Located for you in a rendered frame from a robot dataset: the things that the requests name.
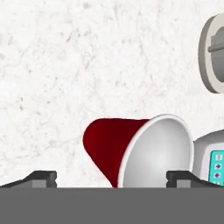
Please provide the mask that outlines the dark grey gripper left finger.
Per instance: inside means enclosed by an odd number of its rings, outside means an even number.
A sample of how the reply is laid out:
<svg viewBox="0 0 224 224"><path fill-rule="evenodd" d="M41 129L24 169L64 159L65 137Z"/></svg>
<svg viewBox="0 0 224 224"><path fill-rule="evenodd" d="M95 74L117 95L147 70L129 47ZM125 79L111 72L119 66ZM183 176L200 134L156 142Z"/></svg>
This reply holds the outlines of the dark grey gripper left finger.
<svg viewBox="0 0 224 224"><path fill-rule="evenodd" d="M0 185L0 188L30 187L30 188L56 188L56 171L33 171L27 177Z"/></svg>

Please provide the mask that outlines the white appliance with teal panel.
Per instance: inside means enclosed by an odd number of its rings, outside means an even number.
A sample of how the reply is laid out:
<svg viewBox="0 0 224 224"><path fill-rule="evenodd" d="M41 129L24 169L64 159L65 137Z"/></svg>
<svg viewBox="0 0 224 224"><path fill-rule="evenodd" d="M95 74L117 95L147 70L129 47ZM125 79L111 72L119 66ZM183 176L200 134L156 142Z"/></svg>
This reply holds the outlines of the white appliance with teal panel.
<svg viewBox="0 0 224 224"><path fill-rule="evenodd" d="M194 142L192 173L201 180L224 187L224 129Z"/></svg>

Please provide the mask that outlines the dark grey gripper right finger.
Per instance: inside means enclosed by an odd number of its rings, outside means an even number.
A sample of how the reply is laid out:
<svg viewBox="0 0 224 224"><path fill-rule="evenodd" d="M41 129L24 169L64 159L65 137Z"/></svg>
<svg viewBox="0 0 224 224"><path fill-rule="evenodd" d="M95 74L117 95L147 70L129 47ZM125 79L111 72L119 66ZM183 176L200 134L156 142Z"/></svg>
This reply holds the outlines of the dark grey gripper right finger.
<svg viewBox="0 0 224 224"><path fill-rule="evenodd" d="M205 180L197 178L189 171L167 171L166 172L167 188L204 188L204 187L221 187Z"/></svg>

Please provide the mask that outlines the red cup with white inside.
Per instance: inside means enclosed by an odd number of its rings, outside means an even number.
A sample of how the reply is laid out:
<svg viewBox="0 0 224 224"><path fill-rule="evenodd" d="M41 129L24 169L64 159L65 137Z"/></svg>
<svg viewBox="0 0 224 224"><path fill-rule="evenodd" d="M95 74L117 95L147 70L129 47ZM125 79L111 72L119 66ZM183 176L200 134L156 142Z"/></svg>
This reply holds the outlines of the red cup with white inside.
<svg viewBox="0 0 224 224"><path fill-rule="evenodd" d="M192 135L175 115L97 119L87 126L82 141L114 188L165 188L168 171L193 169Z"/></svg>

